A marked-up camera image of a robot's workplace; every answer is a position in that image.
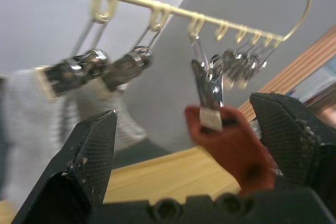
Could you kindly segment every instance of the gray knitted fabric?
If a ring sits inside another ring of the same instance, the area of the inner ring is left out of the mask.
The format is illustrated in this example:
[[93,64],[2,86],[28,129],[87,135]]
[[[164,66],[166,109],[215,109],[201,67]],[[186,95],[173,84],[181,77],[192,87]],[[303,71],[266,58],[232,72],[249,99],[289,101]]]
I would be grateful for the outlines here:
[[123,102],[123,94],[126,86],[116,89],[107,96],[102,96],[95,87],[97,82],[92,81],[76,90],[80,119],[84,120],[90,116],[107,110],[116,110],[118,114],[116,141],[114,150],[119,151],[130,147],[147,138],[145,129],[140,127],[127,111]]
[[19,208],[79,118],[72,94],[47,101],[33,69],[9,75],[3,94],[9,143],[4,196]]

